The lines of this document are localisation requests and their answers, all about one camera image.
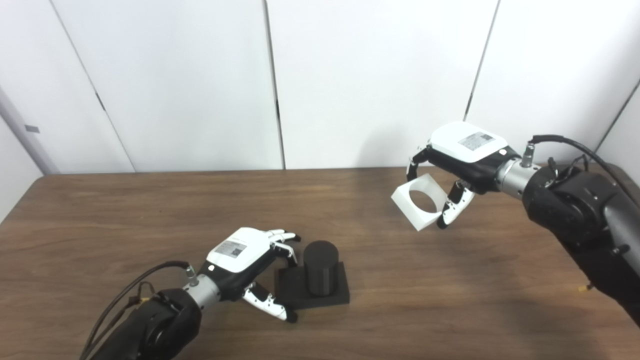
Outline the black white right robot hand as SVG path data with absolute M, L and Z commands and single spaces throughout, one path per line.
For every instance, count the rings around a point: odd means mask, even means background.
M 416 179 L 423 163 L 458 177 L 437 220 L 437 226 L 446 229 L 475 195 L 500 192 L 500 172 L 521 159 L 503 137 L 466 121 L 454 121 L 436 129 L 410 157 L 406 178 L 409 182 Z

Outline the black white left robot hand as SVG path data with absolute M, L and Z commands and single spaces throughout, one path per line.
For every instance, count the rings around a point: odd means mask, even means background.
M 282 228 L 238 228 L 206 255 L 198 278 L 211 286 L 209 298 L 215 302 L 243 299 L 256 309 L 295 324 L 298 321 L 295 310 L 281 303 L 257 281 L 258 276 L 277 258 L 286 260 L 289 269 L 298 266 L 297 256 L 289 242 L 299 243 L 301 237 Z

